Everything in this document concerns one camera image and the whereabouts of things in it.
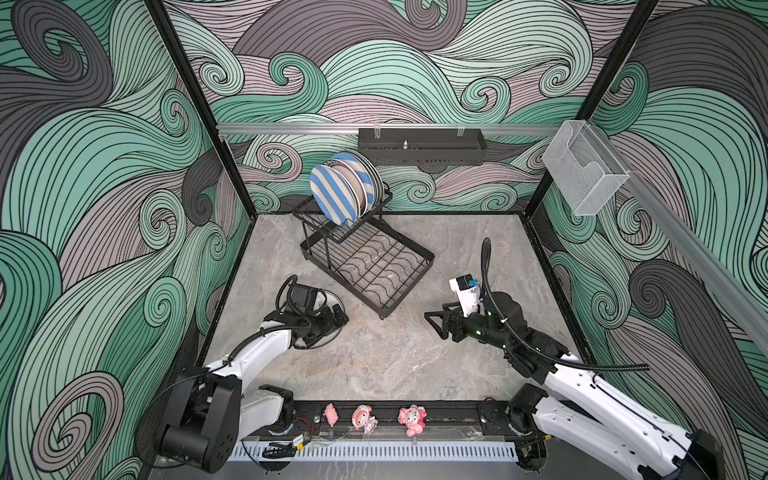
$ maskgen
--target wave pattern wallpaper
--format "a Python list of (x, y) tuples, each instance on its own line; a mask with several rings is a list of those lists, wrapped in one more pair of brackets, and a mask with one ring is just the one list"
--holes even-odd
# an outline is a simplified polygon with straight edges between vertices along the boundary
[(141, 0), (0, 3), (0, 465), (136, 478), (248, 218)]
[[(658, 15), (594, 121), (768, 311), (766, 22), (765, 2)], [(632, 195), (577, 218), (552, 187), (535, 226), (596, 357), (651, 367), (610, 380), (765, 478), (768, 360)]]
[[(219, 122), (559, 124), (632, 13), (627, 0), (167, 0)], [(696, 0), (680, 0), (692, 5)], [(381, 168), (390, 210), (520, 211), (546, 139), (490, 137), (486, 164)], [(287, 211), (355, 137), (228, 138), (254, 203)]]

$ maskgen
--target stack of plates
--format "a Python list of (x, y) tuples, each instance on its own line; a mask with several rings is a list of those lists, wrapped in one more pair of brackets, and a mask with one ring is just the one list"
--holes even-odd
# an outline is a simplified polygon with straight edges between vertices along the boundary
[(312, 169), (310, 186), (323, 213), (349, 227), (384, 197), (384, 183), (367, 158), (357, 152), (333, 155)]

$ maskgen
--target pink toy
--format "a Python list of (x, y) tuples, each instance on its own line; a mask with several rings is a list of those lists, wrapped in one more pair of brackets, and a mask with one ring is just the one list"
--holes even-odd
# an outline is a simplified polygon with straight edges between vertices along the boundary
[(373, 409), (369, 405), (360, 405), (357, 407), (352, 414), (352, 426), (355, 427), (355, 430), (360, 430), (362, 428), (365, 433), (373, 432), (373, 429), (379, 424), (379, 420), (376, 420), (376, 417), (371, 415), (372, 410)]
[(333, 408), (333, 404), (326, 405), (326, 411), (324, 413), (326, 419), (328, 419), (328, 425), (334, 426), (339, 421), (339, 414), (336, 413), (336, 409)]
[(427, 411), (424, 407), (418, 407), (411, 405), (409, 409), (400, 409), (400, 415), (397, 417), (397, 421), (406, 424), (408, 431), (406, 435), (413, 437), (424, 431), (424, 418), (427, 416)]

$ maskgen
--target wire mesh holder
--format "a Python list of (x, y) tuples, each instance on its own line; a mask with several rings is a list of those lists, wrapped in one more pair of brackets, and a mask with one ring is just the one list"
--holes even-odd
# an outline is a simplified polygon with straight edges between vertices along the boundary
[(379, 215), (379, 219), (382, 218), (382, 210), (385, 205), (392, 199), (392, 192), (389, 188), (384, 189), (384, 198), (381, 199), (376, 205), (362, 215), (355, 223), (348, 227), (336, 225), (328, 220), (328, 218), (319, 210), (317, 203), (314, 201), (314, 197), (309, 195), (302, 202), (296, 205), (292, 212), (293, 216), (302, 221), (304, 229), (308, 226), (312, 230), (315, 230), (322, 235), (327, 236), (336, 243), (341, 243), (346, 240), (355, 230), (363, 225), (368, 219), (373, 218), (375, 215)]
[(330, 225), (313, 228), (303, 222), (304, 258), (357, 296), (384, 319), (413, 290), (432, 266), (435, 255), (396, 232), (379, 215), (356, 222), (344, 230), (341, 241), (327, 232)]

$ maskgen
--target blue and white striped plate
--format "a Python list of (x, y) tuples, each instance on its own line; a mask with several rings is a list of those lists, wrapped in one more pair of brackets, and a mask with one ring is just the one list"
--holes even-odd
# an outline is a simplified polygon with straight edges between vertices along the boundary
[(368, 169), (363, 165), (360, 160), (355, 158), (351, 154), (342, 152), (340, 154), (333, 155), (333, 160), (338, 160), (345, 164), (347, 167), (353, 169), (360, 179), (363, 190), (366, 191), (366, 212), (373, 208), (373, 204), (376, 202), (376, 189), (373, 186), (373, 179), (368, 173)]
[(310, 174), (310, 187), (323, 213), (336, 225), (349, 227), (357, 220), (358, 208), (346, 180), (327, 165), (318, 165)]

